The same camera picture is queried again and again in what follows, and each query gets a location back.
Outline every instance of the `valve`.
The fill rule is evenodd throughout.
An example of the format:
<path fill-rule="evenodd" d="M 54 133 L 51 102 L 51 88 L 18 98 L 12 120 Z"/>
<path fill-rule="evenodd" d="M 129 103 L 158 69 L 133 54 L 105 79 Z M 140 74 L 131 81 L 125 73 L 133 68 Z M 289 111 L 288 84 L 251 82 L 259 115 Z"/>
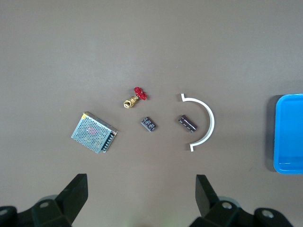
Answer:
<path fill-rule="evenodd" d="M 139 98 L 143 100 L 147 98 L 146 93 L 140 87 L 135 87 L 134 92 L 136 95 L 132 96 L 129 100 L 126 100 L 124 102 L 124 107 L 127 109 L 131 108 L 138 101 Z"/>

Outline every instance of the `blue container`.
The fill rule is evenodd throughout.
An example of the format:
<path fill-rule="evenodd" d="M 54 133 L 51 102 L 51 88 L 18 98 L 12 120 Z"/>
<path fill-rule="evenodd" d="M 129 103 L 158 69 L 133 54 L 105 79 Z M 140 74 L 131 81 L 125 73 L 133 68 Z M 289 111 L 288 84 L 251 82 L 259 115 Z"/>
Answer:
<path fill-rule="evenodd" d="M 303 174 L 303 94 L 282 96 L 276 104 L 274 167 Z"/>

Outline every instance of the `integrated circuit chip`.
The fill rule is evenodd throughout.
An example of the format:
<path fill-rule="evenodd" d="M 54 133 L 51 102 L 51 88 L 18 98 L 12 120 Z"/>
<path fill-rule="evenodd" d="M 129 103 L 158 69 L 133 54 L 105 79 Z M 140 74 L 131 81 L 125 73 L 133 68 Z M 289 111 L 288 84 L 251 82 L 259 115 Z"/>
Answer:
<path fill-rule="evenodd" d="M 150 119 L 150 117 L 145 117 L 141 124 L 148 130 L 148 131 L 154 131 L 157 127 L 156 124 Z"/>

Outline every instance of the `metal mesh cover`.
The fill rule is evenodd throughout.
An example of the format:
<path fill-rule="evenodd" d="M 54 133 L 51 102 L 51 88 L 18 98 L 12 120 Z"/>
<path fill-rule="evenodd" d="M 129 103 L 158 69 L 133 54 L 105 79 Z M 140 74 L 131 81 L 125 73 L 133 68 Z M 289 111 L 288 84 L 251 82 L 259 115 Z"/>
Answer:
<path fill-rule="evenodd" d="M 106 152 L 114 137 L 111 134 L 112 131 L 86 113 L 83 114 L 71 137 L 96 153 L 99 153 L 101 149 Z"/>

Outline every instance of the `perforated metal casing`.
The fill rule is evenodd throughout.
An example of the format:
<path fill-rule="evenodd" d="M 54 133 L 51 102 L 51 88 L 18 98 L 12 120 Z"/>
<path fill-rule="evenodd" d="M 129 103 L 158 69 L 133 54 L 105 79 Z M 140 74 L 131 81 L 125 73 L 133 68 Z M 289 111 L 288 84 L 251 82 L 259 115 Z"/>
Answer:
<path fill-rule="evenodd" d="M 84 112 L 71 138 L 95 151 L 105 153 L 118 130 L 90 112 Z"/>

